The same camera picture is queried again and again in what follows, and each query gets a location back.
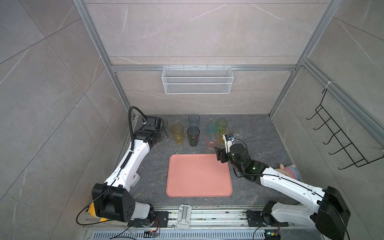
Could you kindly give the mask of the pink tray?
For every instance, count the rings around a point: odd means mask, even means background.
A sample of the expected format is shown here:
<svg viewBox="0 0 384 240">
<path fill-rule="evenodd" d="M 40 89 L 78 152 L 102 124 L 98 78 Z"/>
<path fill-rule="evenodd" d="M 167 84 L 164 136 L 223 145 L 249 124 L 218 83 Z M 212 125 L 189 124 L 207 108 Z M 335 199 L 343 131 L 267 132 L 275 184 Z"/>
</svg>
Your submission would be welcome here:
<svg viewBox="0 0 384 240">
<path fill-rule="evenodd" d="M 233 193 L 229 165 L 215 154 L 172 155 L 166 193 L 172 198 L 228 197 Z"/>
</svg>

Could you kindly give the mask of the tall dark grey glass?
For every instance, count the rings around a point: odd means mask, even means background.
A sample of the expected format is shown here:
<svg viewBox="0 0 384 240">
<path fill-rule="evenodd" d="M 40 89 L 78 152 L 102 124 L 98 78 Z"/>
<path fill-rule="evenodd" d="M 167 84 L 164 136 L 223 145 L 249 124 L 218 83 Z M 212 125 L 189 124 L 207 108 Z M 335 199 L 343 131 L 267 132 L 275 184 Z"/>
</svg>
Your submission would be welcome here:
<svg viewBox="0 0 384 240">
<path fill-rule="evenodd" d="M 191 147 L 196 147 L 199 142 L 200 129 L 198 127 L 192 126 L 187 130 L 188 140 Z"/>
</svg>

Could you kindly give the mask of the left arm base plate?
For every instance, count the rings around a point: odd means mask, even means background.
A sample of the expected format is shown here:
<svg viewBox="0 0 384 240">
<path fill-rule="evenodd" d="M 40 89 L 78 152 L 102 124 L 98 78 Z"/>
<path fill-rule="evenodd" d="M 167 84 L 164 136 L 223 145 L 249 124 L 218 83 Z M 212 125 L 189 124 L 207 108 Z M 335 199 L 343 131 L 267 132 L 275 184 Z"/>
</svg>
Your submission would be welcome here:
<svg viewBox="0 0 384 240">
<path fill-rule="evenodd" d="M 168 226 L 168 221 L 169 212 L 160 211 L 150 213 L 149 217 L 146 219 L 134 219 L 133 221 L 129 221 L 127 226 L 136 228 L 166 228 Z"/>
</svg>

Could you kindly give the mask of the tall yellow glass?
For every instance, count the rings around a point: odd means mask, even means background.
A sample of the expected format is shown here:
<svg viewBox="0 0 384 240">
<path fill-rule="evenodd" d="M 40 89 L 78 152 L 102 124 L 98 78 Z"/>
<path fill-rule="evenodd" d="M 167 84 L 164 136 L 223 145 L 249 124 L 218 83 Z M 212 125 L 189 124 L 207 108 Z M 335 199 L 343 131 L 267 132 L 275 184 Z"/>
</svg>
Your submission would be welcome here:
<svg viewBox="0 0 384 240">
<path fill-rule="evenodd" d="M 184 142 L 184 126 L 176 123 L 171 128 L 171 134 L 176 144 L 182 144 Z"/>
</svg>

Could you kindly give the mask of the tall green glass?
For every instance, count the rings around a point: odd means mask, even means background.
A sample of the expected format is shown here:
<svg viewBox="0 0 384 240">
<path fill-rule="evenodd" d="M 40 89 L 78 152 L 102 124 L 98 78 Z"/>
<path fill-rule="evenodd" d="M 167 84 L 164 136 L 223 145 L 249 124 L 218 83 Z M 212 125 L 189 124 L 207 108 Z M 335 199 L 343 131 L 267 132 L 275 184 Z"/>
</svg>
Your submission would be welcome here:
<svg viewBox="0 0 384 240">
<path fill-rule="evenodd" d="M 168 135 L 169 135 L 168 121 L 165 119 L 162 119 L 162 131 L 164 132 L 165 136 L 168 137 Z"/>
</svg>

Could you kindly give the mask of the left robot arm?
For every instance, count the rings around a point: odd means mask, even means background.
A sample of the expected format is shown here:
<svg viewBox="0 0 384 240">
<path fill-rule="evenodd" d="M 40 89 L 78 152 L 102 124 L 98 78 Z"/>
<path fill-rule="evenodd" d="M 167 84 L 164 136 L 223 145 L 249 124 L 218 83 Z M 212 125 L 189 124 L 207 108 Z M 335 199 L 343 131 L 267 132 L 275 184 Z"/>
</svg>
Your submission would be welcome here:
<svg viewBox="0 0 384 240">
<path fill-rule="evenodd" d="M 164 127 L 161 118 L 147 116 L 135 106 L 129 108 L 130 116 L 133 110 L 140 113 L 143 124 L 138 130 L 130 128 L 131 142 L 128 150 L 105 182 L 94 185 L 93 200 L 83 210 L 98 218 L 100 223 L 138 221 L 144 227 L 149 227 L 155 221 L 154 207 L 136 201 L 130 189 L 140 180 L 137 173 L 140 164 L 152 147 L 161 141 Z"/>
</svg>

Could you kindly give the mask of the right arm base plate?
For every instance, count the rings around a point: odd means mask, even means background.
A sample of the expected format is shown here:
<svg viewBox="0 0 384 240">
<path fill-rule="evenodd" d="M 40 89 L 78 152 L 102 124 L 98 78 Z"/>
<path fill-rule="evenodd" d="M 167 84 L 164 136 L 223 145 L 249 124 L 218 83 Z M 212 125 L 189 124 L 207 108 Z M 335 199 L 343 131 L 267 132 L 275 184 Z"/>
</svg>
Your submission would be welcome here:
<svg viewBox="0 0 384 240">
<path fill-rule="evenodd" d="M 249 227 L 288 227 L 287 222 L 280 223 L 270 215 L 262 211 L 247 210 L 245 212 Z"/>
</svg>

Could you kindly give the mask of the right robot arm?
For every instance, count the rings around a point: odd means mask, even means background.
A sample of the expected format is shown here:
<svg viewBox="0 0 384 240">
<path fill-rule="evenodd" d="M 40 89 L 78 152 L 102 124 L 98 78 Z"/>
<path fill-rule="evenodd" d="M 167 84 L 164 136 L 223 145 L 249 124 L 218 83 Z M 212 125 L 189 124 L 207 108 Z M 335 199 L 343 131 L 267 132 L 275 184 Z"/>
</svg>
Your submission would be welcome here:
<svg viewBox="0 0 384 240">
<path fill-rule="evenodd" d="M 269 201 L 261 213 L 264 225 L 293 223 L 314 227 L 331 240 L 351 238 L 348 232 L 351 212 L 337 189 L 305 184 L 295 173 L 283 174 L 252 160 L 245 142 L 231 133 L 221 135 L 220 139 L 224 141 L 224 148 L 215 148 L 217 160 L 231 165 L 236 177 L 276 190 L 298 202 L 297 205 L 286 205 Z"/>
</svg>

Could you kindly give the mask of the tall blue glass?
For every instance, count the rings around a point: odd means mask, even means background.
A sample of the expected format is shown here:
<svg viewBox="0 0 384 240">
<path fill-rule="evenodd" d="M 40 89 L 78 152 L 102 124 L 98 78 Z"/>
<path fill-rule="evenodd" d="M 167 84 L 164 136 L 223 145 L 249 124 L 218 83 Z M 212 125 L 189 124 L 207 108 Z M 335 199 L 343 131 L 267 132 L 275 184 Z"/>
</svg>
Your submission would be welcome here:
<svg viewBox="0 0 384 240">
<path fill-rule="evenodd" d="M 200 120 L 201 120 L 200 115 L 197 115 L 197 114 L 189 115 L 189 117 L 188 117 L 189 126 L 199 128 L 200 127 Z"/>
</svg>

